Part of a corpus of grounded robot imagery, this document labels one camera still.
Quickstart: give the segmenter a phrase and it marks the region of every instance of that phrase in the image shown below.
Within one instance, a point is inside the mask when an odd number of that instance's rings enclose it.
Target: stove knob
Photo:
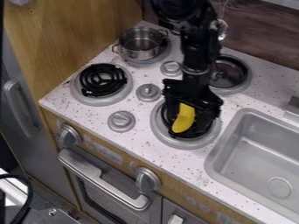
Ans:
[[[136,90],[136,96],[142,102],[154,102],[161,94],[160,88],[154,84],[144,84]]]
[[[135,127],[136,119],[128,111],[117,111],[108,118],[108,126],[119,133],[127,132]]]
[[[181,217],[173,214],[170,217],[170,219],[168,221],[168,224],[184,224],[184,220]]]
[[[164,62],[160,70],[162,74],[169,77],[176,77],[182,74],[181,64],[174,60]]]
[[[62,124],[59,131],[59,143],[64,147],[72,147],[82,143],[82,138],[77,130],[68,124]]]
[[[160,189],[160,178],[151,170],[139,167],[136,170],[136,188],[139,193],[151,193]]]

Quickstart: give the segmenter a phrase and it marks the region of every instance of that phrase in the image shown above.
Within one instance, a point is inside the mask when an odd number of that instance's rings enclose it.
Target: silver pot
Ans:
[[[131,28],[121,35],[119,44],[114,45],[112,51],[134,60],[150,60],[160,53],[160,45],[167,37],[165,30],[156,31],[144,26]]]

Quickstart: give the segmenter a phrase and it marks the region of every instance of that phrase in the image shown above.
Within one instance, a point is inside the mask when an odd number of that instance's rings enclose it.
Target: yellow banana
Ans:
[[[179,104],[179,114],[177,120],[172,125],[174,133],[182,133],[188,130],[194,123],[195,109],[184,103]]]

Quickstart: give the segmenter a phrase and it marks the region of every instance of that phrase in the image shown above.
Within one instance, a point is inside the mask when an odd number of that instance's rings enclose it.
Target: sink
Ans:
[[[205,161],[211,178],[299,223],[299,129],[244,108]]]

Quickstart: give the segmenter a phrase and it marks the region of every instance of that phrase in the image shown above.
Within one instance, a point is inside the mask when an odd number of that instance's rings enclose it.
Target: speckled countertop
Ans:
[[[139,25],[157,28],[157,26],[143,21]],[[111,46],[88,63],[115,63],[126,67],[132,73],[134,80],[133,91],[125,100],[115,105],[97,108],[77,102],[71,96],[67,82],[72,76],[41,99],[39,104],[41,107],[119,146],[127,153],[185,182],[188,186],[253,221],[270,224],[294,224],[293,221],[218,183],[207,175],[204,162],[217,140],[205,148],[185,151],[168,147],[152,134],[150,112],[157,104],[157,101],[138,101],[136,99],[136,89],[145,83],[154,83],[163,88],[162,79],[165,76],[160,73],[161,64],[167,60],[182,61],[179,38],[170,35],[170,40],[174,46],[170,56],[153,65],[133,66],[127,64],[120,56],[111,52]],[[223,53],[231,54],[246,61],[252,69],[253,81],[251,86],[240,94],[222,96],[225,105],[221,114],[221,133],[235,113],[242,108],[258,109],[261,112],[283,119],[283,109],[289,102],[290,97],[292,95],[299,96],[299,72],[230,49],[223,49]],[[108,117],[118,110],[130,111],[136,117],[136,126],[130,132],[119,134],[108,127]]]

